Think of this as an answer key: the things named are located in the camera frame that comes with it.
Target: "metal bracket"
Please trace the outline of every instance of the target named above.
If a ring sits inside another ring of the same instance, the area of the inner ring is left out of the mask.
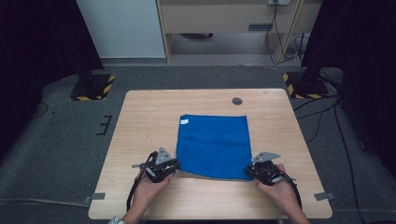
[[[84,203],[87,205],[91,205],[92,200],[103,200],[105,196],[105,193],[93,193],[92,196],[84,197]]]
[[[279,158],[280,154],[271,153],[271,152],[261,152],[259,155],[255,156],[251,159],[252,162],[264,162],[271,161],[273,159]]]
[[[165,150],[165,148],[160,147],[160,149],[158,150],[157,159],[155,160],[155,164],[159,165],[159,164],[162,164],[164,162],[170,161],[172,159],[173,158],[172,158],[171,154],[169,154],[169,152],[167,152]]]
[[[328,192],[328,193],[321,192],[321,193],[318,193],[318,194],[314,194],[314,196],[317,199],[317,201],[322,201],[322,200],[325,200],[325,199],[332,200],[332,199],[336,198],[335,194],[333,192]]]

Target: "black cable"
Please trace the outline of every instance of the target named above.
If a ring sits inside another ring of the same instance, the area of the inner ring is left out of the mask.
[[[338,104],[339,101],[340,101],[340,99],[338,99],[334,104],[332,104],[332,105],[331,105],[330,107],[328,107],[327,109],[324,109],[324,110],[321,110],[321,111],[319,111],[319,112],[314,112],[314,113],[311,113],[311,114],[302,116],[302,117],[300,117],[300,118],[297,118],[297,119],[304,119],[304,118],[307,118],[307,117],[309,117],[309,116],[312,116],[312,115],[315,115],[315,114],[320,113],[320,116],[319,116],[319,119],[318,119],[317,130],[316,130],[314,136],[313,136],[311,139],[309,139],[308,141],[305,141],[306,143],[312,142],[312,141],[318,136],[319,127],[320,127],[320,121],[321,121],[321,117],[322,117],[323,113],[326,112],[326,111],[328,111],[328,110],[330,110],[330,109],[332,109],[334,106],[336,106],[336,105]]]
[[[271,20],[271,27],[272,26],[275,26],[275,28],[276,28],[276,33],[277,33],[277,37],[278,37],[278,39],[279,39],[279,44],[280,44],[280,47],[281,47],[281,51],[282,51],[282,55],[286,58],[286,60],[284,60],[284,61],[282,61],[282,62],[280,62],[280,63],[276,63],[275,61],[274,61],[274,59],[272,58],[272,55],[271,55],[271,49],[270,49],[270,47],[268,46],[268,33],[269,33],[269,29],[267,30],[267,32],[265,33],[265,45],[266,45],[266,47],[267,47],[267,49],[268,49],[268,52],[269,52],[269,54],[270,54],[270,58],[271,58],[271,61],[274,63],[274,64],[282,64],[282,63],[284,63],[284,62],[287,62],[287,61],[289,61],[289,60],[292,60],[292,59],[294,59],[294,57],[291,57],[291,58],[288,58],[288,57],[286,57],[286,55],[283,53],[283,47],[282,47],[282,40],[281,40],[281,38],[280,38],[280,34],[279,34],[279,31],[277,30],[277,27],[276,27],[276,13],[277,13],[277,0],[275,0],[274,1],[274,3],[275,3],[275,6],[274,6],[274,17],[272,18],[272,20]]]
[[[312,99],[312,100],[310,100],[310,101],[308,101],[308,102],[303,103],[302,105],[297,106],[296,108],[293,109],[293,111],[296,111],[296,110],[300,109],[301,107],[303,107],[303,106],[305,106],[305,105],[308,105],[308,104],[310,104],[310,103],[312,103],[312,102],[315,102],[316,100],[328,99],[328,98],[338,97],[338,96],[339,96],[339,95],[329,95],[329,96],[326,96],[326,97],[321,97],[321,98]]]
[[[301,57],[301,49],[303,48],[303,41],[304,41],[304,33],[301,35],[301,40],[300,40],[300,47],[298,48],[297,51],[297,56],[300,58],[300,61],[303,61],[303,58]]]
[[[354,197],[354,200],[355,200],[356,209],[358,210],[358,215],[359,215],[359,218],[361,219],[361,223],[365,224],[363,216],[361,215],[361,209],[360,209],[359,203],[358,203],[358,196],[356,194],[356,184],[355,184],[355,176],[353,175],[352,162],[350,160],[349,151],[347,149],[346,139],[344,137],[344,134],[343,134],[343,131],[341,129],[340,122],[339,122],[338,116],[337,116],[337,106],[334,107],[334,116],[335,116],[335,121],[337,123],[338,131],[340,132],[341,139],[343,140],[344,150],[346,152],[346,157],[347,157],[347,161],[348,161],[348,165],[349,165],[349,172],[350,172],[350,176],[351,176],[351,179],[352,179],[352,190],[353,190],[353,197]]]
[[[288,174],[285,172],[278,170],[281,174],[283,174],[283,177],[286,179],[286,181],[291,185],[293,188],[294,194],[296,195],[297,198],[297,203],[300,205],[301,208],[303,208],[303,202],[301,201],[301,196],[300,196],[300,191],[297,189],[297,184],[294,183],[293,178],[291,178]]]
[[[298,45],[297,44],[297,39],[298,38],[301,38],[301,41],[300,41],[300,45]],[[303,40],[304,39],[308,39],[309,40],[309,37],[307,37],[307,36],[304,36],[304,33],[302,34],[302,35],[300,35],[300,36],[296,36],[296,37],[294,37],[294,44],[295,44],[295,46],[297,47],[297,48],[302,48],[302,46],[303,46]]]
[[[296,40],[297,40],[298,38],[301,38],[301,36],[296,36],[296,37],[294,37],[294,45],[297,47],[297,49],[286,48],[286,51],[288,51],[288,52],[294,52],[294,53],[295,53],[296,50],[299,50],[302,54],[305,53],[305,50],[303,50],[303,47],[302,47],[302,46],[299,46],[299,45],[297,44],[297,42],[296,42]]]
[[[132,202],[132,198],[134,197],[134,191],[137,189],[137,186],[139,185],[140,181],[141,181],[143,178],[146,177],[146,175],[143,176],[143,174],[145,173],[146,168],[149,166],[149,161],[150,161],[151,159],[153,159],[155,155],[157,155],[156,153],[157,153],[156,151],[151,152],[151,153],[148,155],[148,158],[146,159],[146,162],[145,162],[145,163],[140,164],[140,165],[137,165],[137,166],[136,166],[136,165],[133,165],[133,166],[132,166],[133,168],[139,167],[139,168],[140,168],[140,171],[139,171],[139,174],[137,175],[137,178],[134,180],[134,184],[133,184],[132,187],[131,187],[131,191],[129,192],[128,199],[127,199],[127,201],[126,201],[126,211],[128,211],[128,210],[131,208],[131,202]]]
[[[313,136],[311,139],[309,139],[308,141],[305,141],[306,143],[312,142],[312,141],[318,136],[319,127],[320,127],[320,121],[321,121],[321,117],[322,117],[323,113],[324,113],[324,112],[321,112],[321,113],[320,113],[320,116],[319,116],[319,119],[318,119],[317,131],[315,132],[314,136]]]
[[[37,119],[37,118],[40,118],[41,116],[45,115],[45,114],[47,113],[47,111],[49,111],[49,108],[50,108],[50,107],[49,107],[49,105],[47,105],[46,103],[41,102],[40,105],[44,105],[44,106],[46,107],[46,110],[45,110],[43,113],[41,113],[40,115],[31,117],[30,119]]]

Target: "power outlet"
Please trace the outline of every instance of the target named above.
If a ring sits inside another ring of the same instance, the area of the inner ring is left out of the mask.
[[[268,5],[274,6],[275,4],[278,6],[287,6],[290,5],[290,0],[268,0]]]

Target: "wooden table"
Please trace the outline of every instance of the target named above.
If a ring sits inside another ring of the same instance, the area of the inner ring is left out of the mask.
[[[239,97],[241,105],[232,99]],[[126,200],[149,153],[164,147],[176,156],[178,121],[181,115],[247,115],[252,155],[261,151],[281,154],[274,163],[284,163],[297,179],[303,209],[309,218],[332,215],[288,95],[281,89],[129,91],[107,152],[93,200],[92,219],[122,217]],[[143,219],[276,219],[286,216],[248,181],[192,178],[178,171],[157,197]]]

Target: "tripod base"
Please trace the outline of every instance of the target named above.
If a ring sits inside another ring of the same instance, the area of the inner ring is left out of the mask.
[[[84,86],[79,79],[78,83],[70,94],[70,100],[104,100],[110,91],[114,78],[115,76],[112,75],[92,75],[93,83],[90,87]]]
[[[322,98],[329,96],[325,84],[321,80],[315,80],[309,88],[299,88],[303,72],[288,72],[283,75],[283,80],[288,87],[289,95],[292,99]]]

